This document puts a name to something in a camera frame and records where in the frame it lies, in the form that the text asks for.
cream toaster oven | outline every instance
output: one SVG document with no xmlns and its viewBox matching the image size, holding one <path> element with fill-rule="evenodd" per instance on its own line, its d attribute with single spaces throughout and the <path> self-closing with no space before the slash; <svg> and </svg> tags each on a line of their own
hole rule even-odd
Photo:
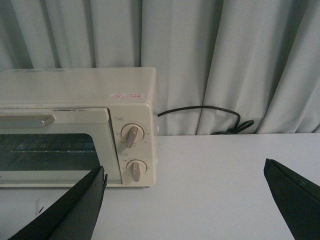
<svg viewBox="0 0 320 240">
<path fill-rule="evenodd" d="M 152 67 L 0 73 L 0 187 L 71 187 L 103 166 L 108 187 L 156 181 Z"/>
</svg>

white table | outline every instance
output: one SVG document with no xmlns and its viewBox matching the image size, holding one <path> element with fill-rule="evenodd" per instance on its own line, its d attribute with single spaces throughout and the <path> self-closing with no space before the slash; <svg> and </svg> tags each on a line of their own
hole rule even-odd
<svg viewBox="0 0 320 240">
<path fill-rule="evenodd" d="M 320 134 L 158 137 L 150 188 L 107 188 L 93 240 L 292 240 L 263 169 L 275 159 L 320 185 Z M 1 189 L 0 239 L 66 189 Z"/>
</svg>

curtain fold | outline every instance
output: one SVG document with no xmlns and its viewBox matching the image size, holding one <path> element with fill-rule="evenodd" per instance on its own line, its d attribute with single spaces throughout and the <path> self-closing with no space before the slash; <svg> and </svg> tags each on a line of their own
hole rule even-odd
<svg viewBox="0 0 320 240">
<path fill-rule="evenodd" d="M 222 1 L 144 1 L 141 66 L 157 69 L 159 113 L 203 104 Z M 200 110 L 164 115 L 160 135 L 194 135 Z"/>
<path fill-rule="evenodd" d="M 241 133 L 320 132 L 318 0 L 3 0 L 0 71 L 155 67 L 157 113 L 211 105 Z M 160 135 L 226 131 L 235 116 L 185 110 Z"/>
<path fill-rule="evenodd" d="M 236 111 L 241 122 L 254 120 L 244 131 L 254 133 L 280 80 L 306 6 L 303 1 L 246 3 L 224 1 L 204 104 Z M 235 121 L 229 113 L 204 110 L 198 134 L 226 131 Z"/>
<path fill-rule="evenodd" d="M 320 124 L 320 1 L 310 2 L 258 133 L 307 133 Z"/>
</svg>

timer knob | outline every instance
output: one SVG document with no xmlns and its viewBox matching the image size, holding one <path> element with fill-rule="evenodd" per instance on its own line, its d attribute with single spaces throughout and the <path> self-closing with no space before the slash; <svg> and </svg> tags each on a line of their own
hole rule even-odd
<svg viewBox="0 0 320 240">
<path fill-rule="evenodd" d="M 144 130 L 137 124 L 127 124 L 122 128 L 121 136 L 125 139 L 125 147 L 130 149 L 144 138 Z"/>
<path fill-rule="evenodd" d="M 141 160 L 131 160 L 126 169 L 130 171 L 133 181 L 139 182 L 141 173 L 144 174 L 147 171 L 147 165 Z"/>
</svg>

black cable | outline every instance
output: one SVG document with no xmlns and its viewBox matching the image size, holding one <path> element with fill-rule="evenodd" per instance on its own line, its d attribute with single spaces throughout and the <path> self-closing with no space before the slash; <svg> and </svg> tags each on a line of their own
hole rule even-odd
<svg viewBox="0 0 320 240">
<path fill-rule="evenodd" d="M 190 109 L 213 109 L 213 110 L 219 110 L 219 111 L 223 111 L 229 114 L 233 114 L 236 115 L 237 119 L 236 122 L 234 124 L 233 128 L 228 129 L 227 131 L 217 131 L 214 133 L 211 133 L 211 135 L 220 135 L 220 134 L 225 134 L 225 135 L 231 135 L 231 134 L 238 134 L 241 131 L 247 129 L 248 127 L 250 127 L 251 125 L 253 125 L 255 122 L 253 120 L 249 120 L 249 121 L 245 121 L 244 123 L 242 123 L 240 126 L 240 119 L 241 116 L 239 113 L 235 112 L 235 111 L 231 111 L 229 109 L 225 109 L 222 107 L 217 107 L 217 106 L 207 106 L 207 105 L 200 105 L 200 106 L 186 106 L 186 107 L 180 107 L 180 108 L 175 108 L 175 109 L 171 109 L 168 111 L 164 111 L 158 114 L 158 117 L 161 117 L 163 115 L 166 114 L 170 114 L 170 113 L 174 113 L 174 112 L 178 112 L 178 111 L 183 111 L 183 110 L 190 110 Z"/>
</svg>

